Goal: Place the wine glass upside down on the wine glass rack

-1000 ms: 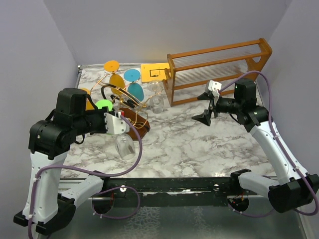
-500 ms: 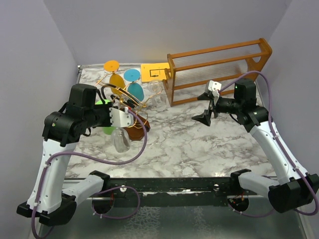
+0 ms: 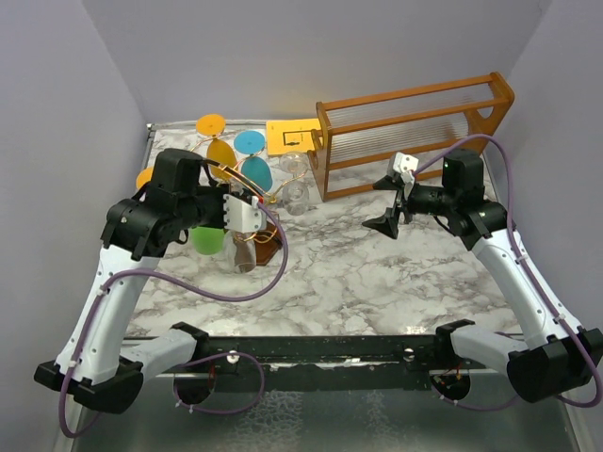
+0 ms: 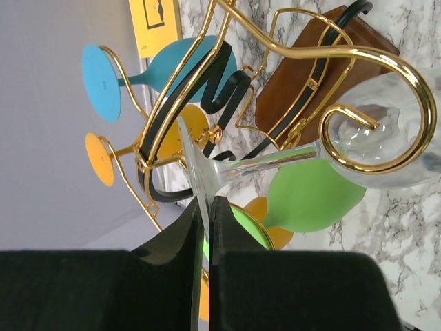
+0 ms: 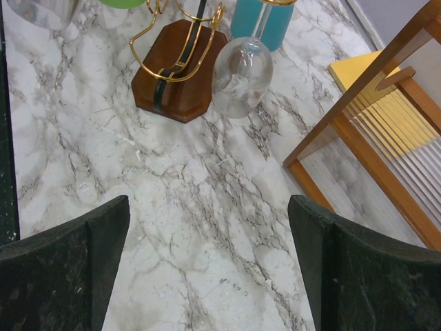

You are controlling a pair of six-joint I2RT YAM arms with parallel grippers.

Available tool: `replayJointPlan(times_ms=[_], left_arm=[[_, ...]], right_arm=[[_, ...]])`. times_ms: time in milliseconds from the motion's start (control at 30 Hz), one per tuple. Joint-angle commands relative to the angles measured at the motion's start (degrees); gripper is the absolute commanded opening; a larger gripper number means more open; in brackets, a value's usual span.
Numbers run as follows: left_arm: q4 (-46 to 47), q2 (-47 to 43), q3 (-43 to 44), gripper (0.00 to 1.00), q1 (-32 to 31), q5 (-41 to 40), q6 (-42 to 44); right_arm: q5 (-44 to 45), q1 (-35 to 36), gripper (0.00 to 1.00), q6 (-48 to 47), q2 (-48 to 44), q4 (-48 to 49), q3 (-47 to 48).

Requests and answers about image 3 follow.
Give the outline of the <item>green plastic wine glass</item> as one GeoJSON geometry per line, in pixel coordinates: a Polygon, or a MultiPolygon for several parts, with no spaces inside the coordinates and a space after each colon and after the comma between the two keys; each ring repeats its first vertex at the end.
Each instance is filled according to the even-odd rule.
{"type": "Polygon", "coordinates": [[[196,227],[190,229],[189,235],[193,249],[202,255],[214,255],[222,250],[223,229],[196,227]]]}

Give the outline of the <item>clear glass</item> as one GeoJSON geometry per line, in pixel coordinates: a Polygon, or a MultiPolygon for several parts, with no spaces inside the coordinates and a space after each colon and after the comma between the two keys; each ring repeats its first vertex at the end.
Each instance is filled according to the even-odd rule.
{"type": "Polygon", "coordinates": [[[309,189],[302,179],[309,169],[307,159],[302,153],[285,153],[279,164],[284,172],[291,175],[282,189],[283,206],[289,215],[301,216],[309,205],[309,189]]]}
{"type": "Polygon", "coordinates": [[[253,234],[228,231],[224,237],[223,249],[230,270],[245,274],[256,267],[256,249],[253,234]]]}

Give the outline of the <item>blue plastic wine glass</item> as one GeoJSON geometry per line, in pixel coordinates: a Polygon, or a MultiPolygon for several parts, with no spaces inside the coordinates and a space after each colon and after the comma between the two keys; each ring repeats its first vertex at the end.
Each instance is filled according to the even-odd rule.
{"type": "Polygon", "coordinates": [[[265,192],[272,188],[268,163],[260,156],[266,146],[264,135],[255,130],[241,132],[234,140],[235,150],[245,156],[240,172],[265,192]]]}

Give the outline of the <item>orange plastic wine glass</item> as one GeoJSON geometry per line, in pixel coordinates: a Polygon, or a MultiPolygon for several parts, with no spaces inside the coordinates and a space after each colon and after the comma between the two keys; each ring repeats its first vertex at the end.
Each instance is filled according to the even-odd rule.
{"type": "Polygon", "coordinates": [[[148,167],[143,169],[136,178],[136,190],[140,190],[143,186],[150,182],[154,168],[148,167]]]}
{"type": "Polygon", "coordinates": [[[206,150],[206,158],[218,163],[217,166],[210,165],[212,176],[223,182],[229,182],[231,175],[221,167],[233,168],[236,165],[236,155],[233,148],[221,138],[225,129],[225,119],[219,114],[207,114],[200,117],[196,122],[197,132],[209,137],[210,141],[206,150]]]}

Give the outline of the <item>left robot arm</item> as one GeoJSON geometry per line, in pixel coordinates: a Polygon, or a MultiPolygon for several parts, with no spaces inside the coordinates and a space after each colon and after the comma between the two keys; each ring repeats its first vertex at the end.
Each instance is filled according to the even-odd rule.
{"type": "Polygon", "coordinates": [[[148,379],[180,364],[190,372],[205,366],[205,335],[185,324],[131,351],[122,340],[169,244],[185,243],[193,227],[223,227],[226,186],[199,182],[214,164],[190,151],[162,151],[150,181],[109,208],[84,309],[66,346],[36,369],[36,382],[92,411],[120,414],[148,379]]]}

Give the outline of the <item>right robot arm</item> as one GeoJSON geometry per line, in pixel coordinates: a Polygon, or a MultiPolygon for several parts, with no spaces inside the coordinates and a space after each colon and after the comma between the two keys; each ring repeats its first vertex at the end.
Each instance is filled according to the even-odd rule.
{"type": "Polygon", "coordinates": [[[392,206],[365,227],[397,238],[399,224],[415,215],[436,221],[445,219],[450,234],[494,278],[512,307],[523,337],[505,337],[458,320],[437,328],[432,356],[442,367],[453,368],[464,359],[481,363],[506,376],[515,392],[534,403],[586,385],[591,368],[602,358],[602,333],[585,329],[552,292],[528,254],[520,247],[520,234],[499,202],[486,199],[480,156],[457,149],[444,158],[442,184],[416,183],[418,161],[394,154],[387,173],[374,184],[377,190],[393,190],[392,206]]]}

